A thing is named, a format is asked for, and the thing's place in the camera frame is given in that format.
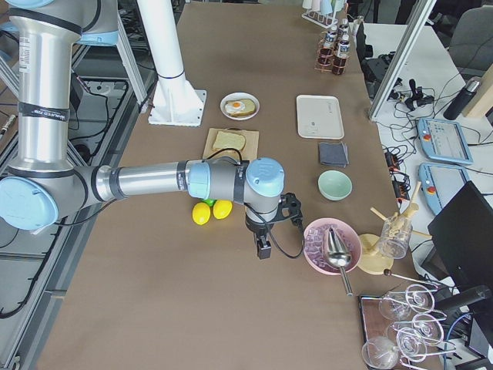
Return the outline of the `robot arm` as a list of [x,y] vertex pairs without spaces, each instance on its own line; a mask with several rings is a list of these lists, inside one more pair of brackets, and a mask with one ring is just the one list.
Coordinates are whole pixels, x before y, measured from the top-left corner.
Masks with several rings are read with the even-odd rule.
[[283,167],[270,158],[180,161],[150,166],[73,166],[67,158],[72,47],[114,45],[114,1],[12,1],[19,31],[18,153],[1,181],[1,216],[37,230],[85,207],[134,195],[186,191],[246,206],[259,258],[281,218]]

